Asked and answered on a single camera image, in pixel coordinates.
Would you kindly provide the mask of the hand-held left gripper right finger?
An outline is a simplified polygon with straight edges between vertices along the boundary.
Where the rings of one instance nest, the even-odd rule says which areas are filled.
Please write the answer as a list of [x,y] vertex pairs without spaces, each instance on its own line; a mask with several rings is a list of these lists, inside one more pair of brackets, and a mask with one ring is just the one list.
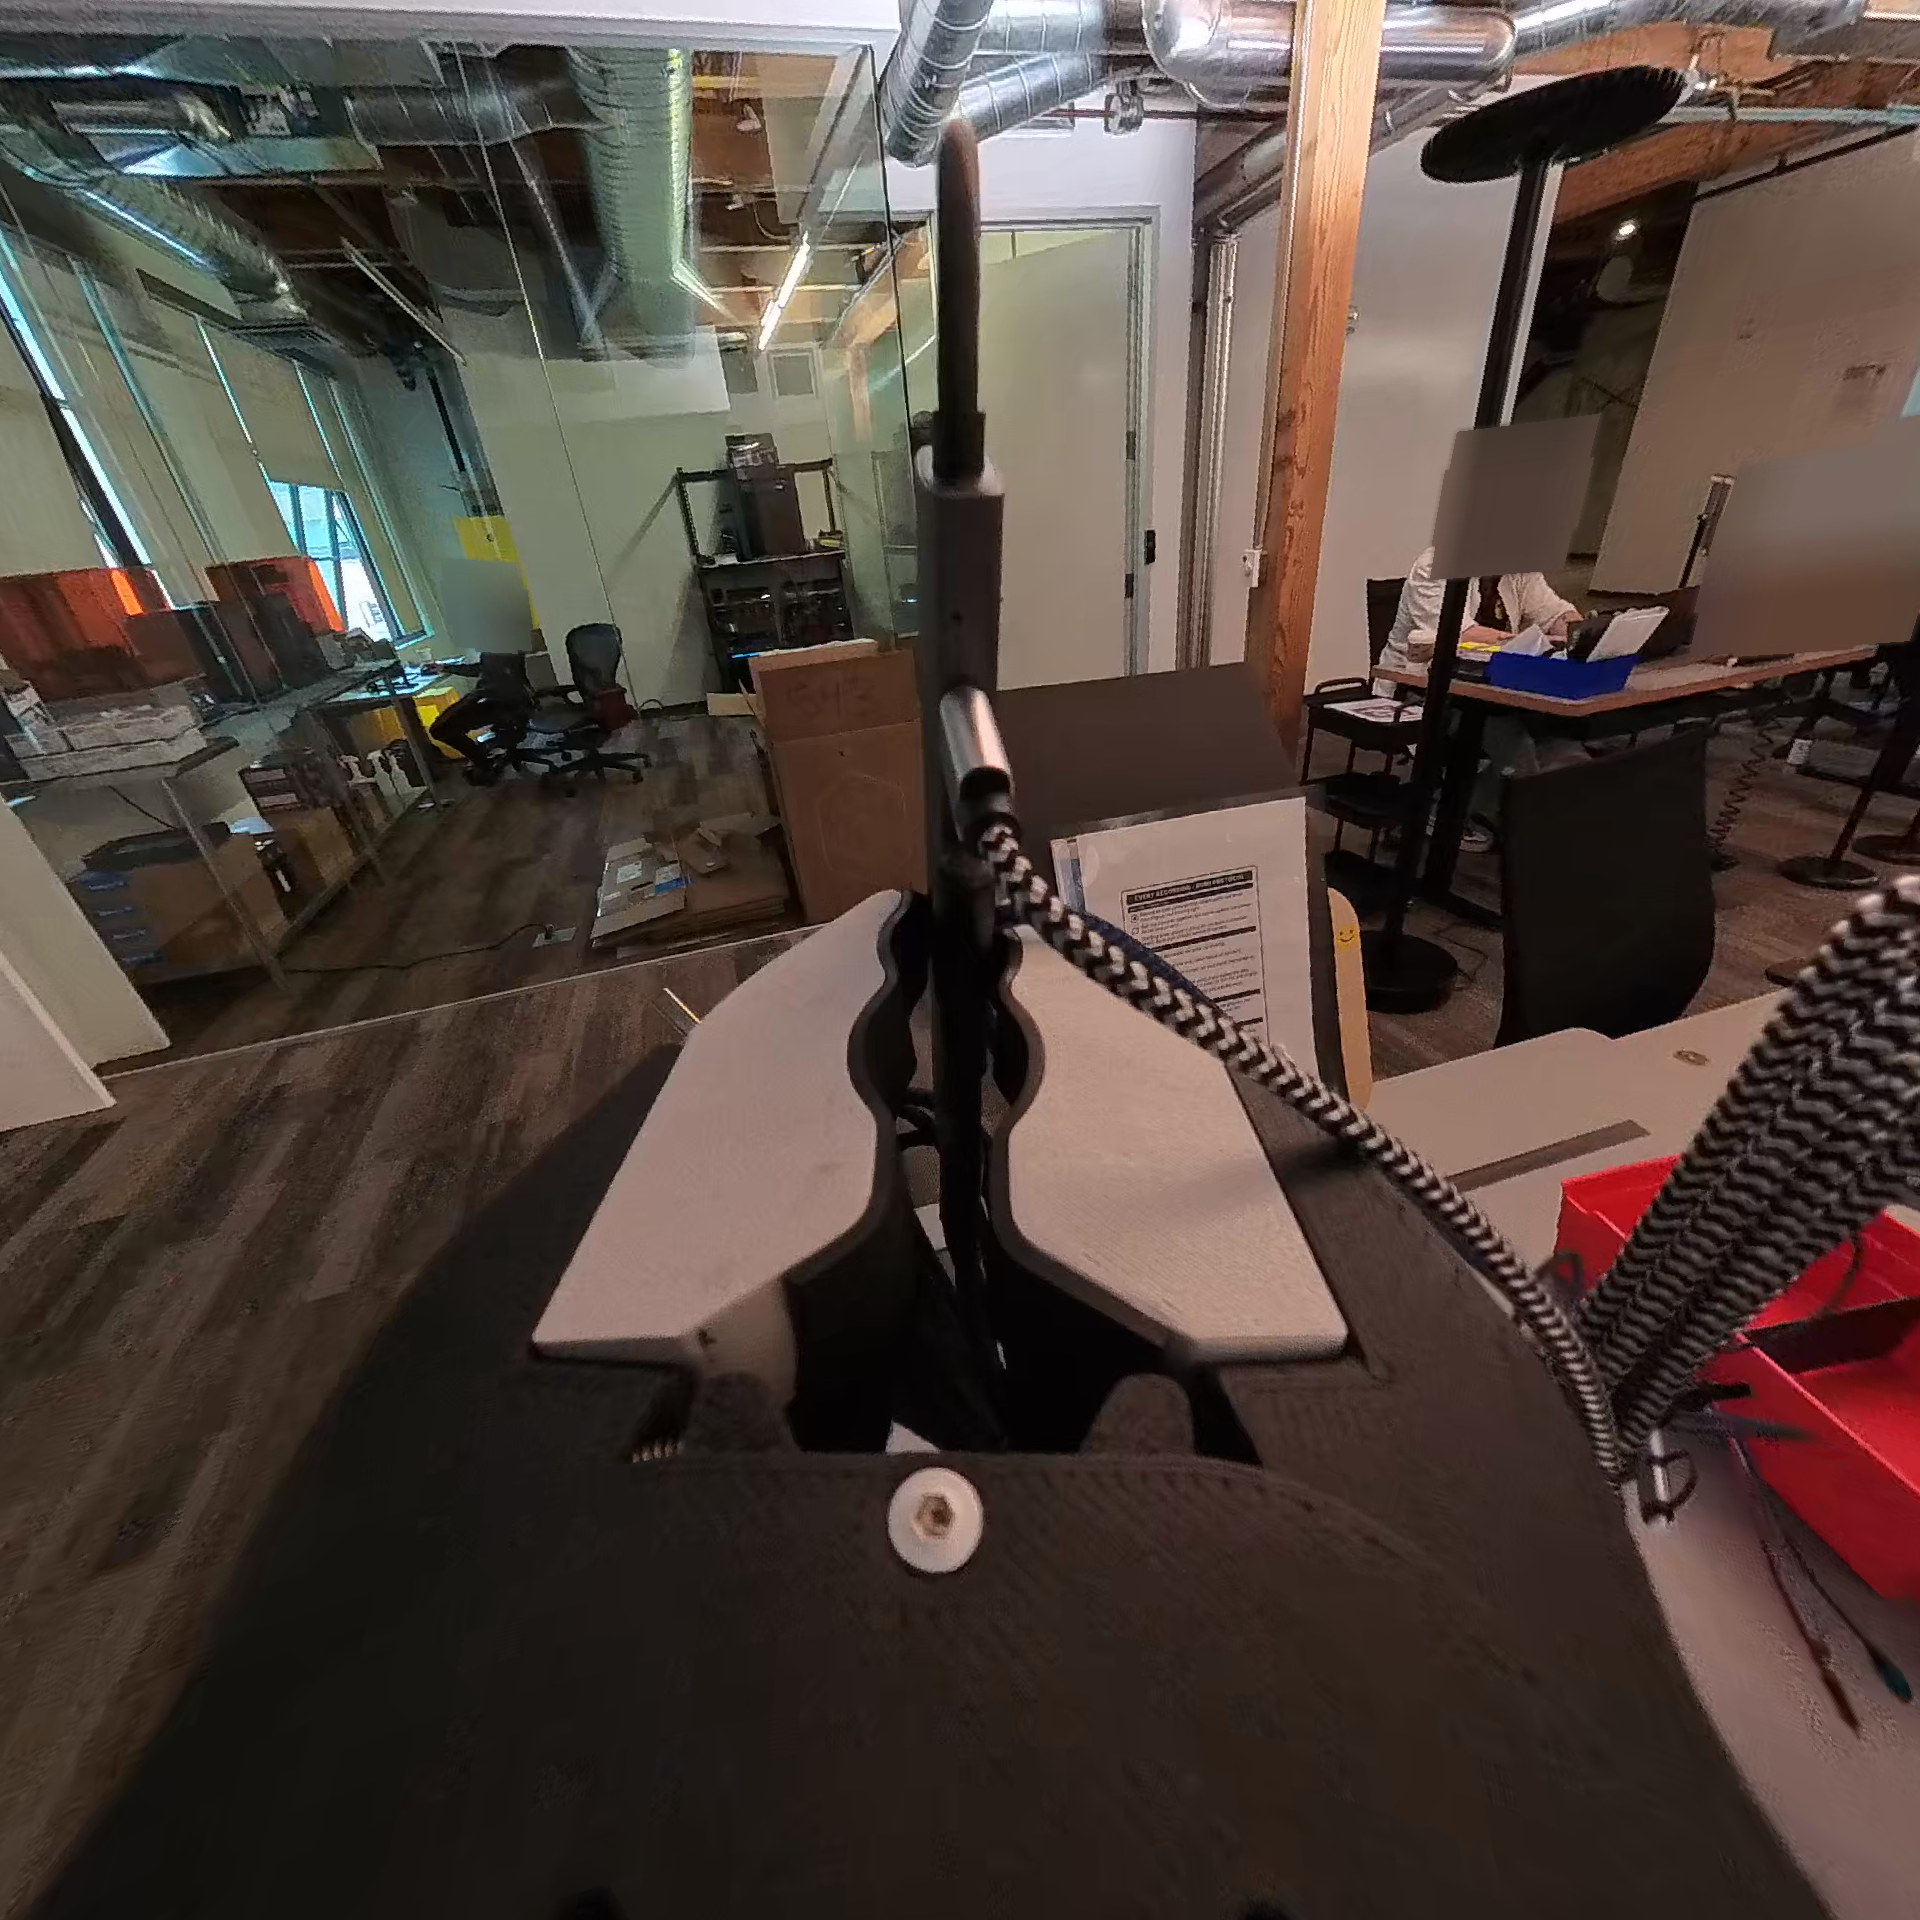
[[1334,1358],[1349,1323],[1227,1067],[1027,928],[1000,1011],[1024,1052],[992,1146],[1002,1246],[1176,1364]]

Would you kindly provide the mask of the grey usb hub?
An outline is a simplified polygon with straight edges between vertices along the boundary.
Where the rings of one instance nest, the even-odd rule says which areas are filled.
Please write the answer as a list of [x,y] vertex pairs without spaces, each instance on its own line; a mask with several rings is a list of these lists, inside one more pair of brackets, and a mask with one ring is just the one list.
[[936,1056],[976,1021],[976,863],[960,851],[943,755],[943,698],[990,687],[1000,626],[1000,483],[978,400],[978,154],[951,119],[934,158],[933,356],[936,406],[917,454],[919,711],[928,832],[929,989]]

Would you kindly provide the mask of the red plastic bin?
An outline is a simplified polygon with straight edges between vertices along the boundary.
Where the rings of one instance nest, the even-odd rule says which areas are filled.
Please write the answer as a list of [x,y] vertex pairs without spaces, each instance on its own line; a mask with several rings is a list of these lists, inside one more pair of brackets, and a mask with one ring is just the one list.
[[[1814,1260],[1738,1334],[1911,1295],[1917,1298],[1917,1234],[1907,1218],[1882,1212],[1857,1239]],[[1917,1334],[1897,1360],[1786,1375],[1763,1362],[1726,1373],[1713,1358],[1703,1379],[1722,1392],[1721,1410],[1782,1428],[1750,1445],[1768,1491],[1873,1594],[1914,1602]]]

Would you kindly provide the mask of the flattened cardboard pile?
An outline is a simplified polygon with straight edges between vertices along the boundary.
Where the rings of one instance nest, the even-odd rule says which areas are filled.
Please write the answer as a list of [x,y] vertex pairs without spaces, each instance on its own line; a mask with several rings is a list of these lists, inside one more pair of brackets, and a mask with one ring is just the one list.
[[774,813],[736,811],[605,851],[586,947],[697,944],[782,920],[792,906]]

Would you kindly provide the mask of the printed instruction sheet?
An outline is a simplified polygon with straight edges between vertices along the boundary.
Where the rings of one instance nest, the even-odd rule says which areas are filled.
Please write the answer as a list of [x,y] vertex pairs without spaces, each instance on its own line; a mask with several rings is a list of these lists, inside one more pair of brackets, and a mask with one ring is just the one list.
[[1303,799],[1083,827],[1049,844],[1056,887],[1233,1021],[1315,1064]]

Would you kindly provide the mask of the cardboard box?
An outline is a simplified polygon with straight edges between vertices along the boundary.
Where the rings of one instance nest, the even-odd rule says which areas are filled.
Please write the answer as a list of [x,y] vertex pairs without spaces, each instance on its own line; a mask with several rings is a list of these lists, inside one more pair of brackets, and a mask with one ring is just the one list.
[[910,646],[826,642],[752,663],[758,731],[803,924],[928,888],[919,669]]
[[280,887],[257,839],[202,829],[144,832],[89,851],[66,891],[136,983],[251,970],[287,930]]

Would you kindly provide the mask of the black metal shelf rack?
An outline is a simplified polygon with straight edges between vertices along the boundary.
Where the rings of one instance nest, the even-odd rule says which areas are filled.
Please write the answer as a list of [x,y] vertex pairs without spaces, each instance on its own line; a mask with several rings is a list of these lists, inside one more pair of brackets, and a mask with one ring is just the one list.
[[673,493],[718,687],[743,693],[758,655],[851,639],[854,618],[833,461],[790,464],[769,434],[723,445]]

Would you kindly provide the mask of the blue plastic bin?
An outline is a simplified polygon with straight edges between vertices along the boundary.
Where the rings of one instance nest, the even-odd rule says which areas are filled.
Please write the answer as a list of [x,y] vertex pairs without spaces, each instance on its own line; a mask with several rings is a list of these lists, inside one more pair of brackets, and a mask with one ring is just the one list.
[[1570,658],[1498,650],[1488,655],[1481,684],[1557,704],[1584,704],[1622,693],[1635,664],[1638,655]]

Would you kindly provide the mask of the black bin divider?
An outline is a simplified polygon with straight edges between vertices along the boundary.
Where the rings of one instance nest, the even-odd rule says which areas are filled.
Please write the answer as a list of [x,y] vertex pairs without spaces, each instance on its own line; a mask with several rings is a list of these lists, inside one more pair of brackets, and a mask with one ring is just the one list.
[[1847,1364],[1897,1360],[1917,1334],[1917,1298],[1895,1298],[1857,1307],[1814,1311],[1768,1323],[1715,1358],[1721,1371],[1763,1362],[1786,1375],[1810,1375]]

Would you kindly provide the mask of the orange printer cover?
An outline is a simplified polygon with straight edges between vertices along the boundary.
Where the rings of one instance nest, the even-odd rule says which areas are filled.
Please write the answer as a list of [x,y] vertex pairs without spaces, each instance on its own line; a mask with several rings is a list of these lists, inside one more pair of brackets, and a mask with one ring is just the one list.
[[73,566],[1,580],[1,658],[48,704],[195,677],[177,637],[138,639],[134,618],[169,605],[152,566]]
[[283,685],[331,678],[344,624],[314,560],[287,555],[209,563],[202,573],[216,603],[246,615]]

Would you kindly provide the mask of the white frosted door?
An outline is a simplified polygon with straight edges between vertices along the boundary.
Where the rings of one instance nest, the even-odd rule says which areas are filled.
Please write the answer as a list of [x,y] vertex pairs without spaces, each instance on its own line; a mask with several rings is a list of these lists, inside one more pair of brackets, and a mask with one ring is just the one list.
[[978,378],[1002,486],[1002,687],[1146,669],[1153,269],[1146,219],[983,236]]

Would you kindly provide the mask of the background wooden desk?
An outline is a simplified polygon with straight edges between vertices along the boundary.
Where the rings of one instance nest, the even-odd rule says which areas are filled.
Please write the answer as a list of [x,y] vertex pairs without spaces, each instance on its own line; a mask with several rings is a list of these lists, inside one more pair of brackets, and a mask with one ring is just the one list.
[[1626,675],[1615,672],[1615,660],[1601,660],[1603,684],[1577,694],[1498,685],[1485,675],[1461,677],[1451,658],[1378,668],[1379,680],[1418,698],[1422,722],[1408,815],[1399,829],[1392,903],[1466,903],[1455,893],[1454,876],[1493,720],[1513,718],[1536,727],[1549,743],[1587,747],[1659,727],[1707,722],[1746,709],[1761,694],[1830,678],[1841,668],[1877,655],[1873,646],[1862,644],[1752,660],[1671,655],[1635,663]]

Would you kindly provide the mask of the black floor lamp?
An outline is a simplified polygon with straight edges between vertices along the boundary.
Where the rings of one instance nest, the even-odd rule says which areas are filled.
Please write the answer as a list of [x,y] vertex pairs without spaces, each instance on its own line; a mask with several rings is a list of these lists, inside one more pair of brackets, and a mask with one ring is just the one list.
[[1592,430],[1582,422],[1513,427],[1505,420],[1549,173],[1641,138],[1679,95],[1682,80],[1671,69],[1601,69],[1479,108],[1434,132],[1422,154],[1423,173],[1441,184],[1515,179],[1517,189],[1471,430],[1455,437],[1434,509],[1431,571],[1441,580],[1441,605],[1393,882],[1383,924],[1359,934],[1365,1000],[1378,1014],[1427,1012],[1451,997],[1458,979],[1451,949],[1409,932],[1408,912],[1415,895],[1449,887],[1481,756],[1454,720],[1471,589],[1496,571],[1553,565],[1577,517],[1574,479],[1592,460]]

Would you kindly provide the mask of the wooden post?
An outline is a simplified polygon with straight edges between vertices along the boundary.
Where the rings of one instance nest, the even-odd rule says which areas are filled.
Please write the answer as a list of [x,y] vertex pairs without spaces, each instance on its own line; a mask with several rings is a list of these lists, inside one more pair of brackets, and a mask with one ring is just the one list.
[[1303,738],[1383,22],[1383,2],[1296,6],[1266,367],[1259,565],[1242,629],[1242,660],[1287,755],[1296,755]]

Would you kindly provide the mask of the ribbed silver air duct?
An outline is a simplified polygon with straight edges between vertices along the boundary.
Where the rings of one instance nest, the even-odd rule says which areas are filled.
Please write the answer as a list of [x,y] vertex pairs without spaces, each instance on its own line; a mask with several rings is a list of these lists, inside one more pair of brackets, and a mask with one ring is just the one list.
[[687,286],[693,84],[679,47],[568,47],[592,218],[617,338],[647,359],[693,347]]

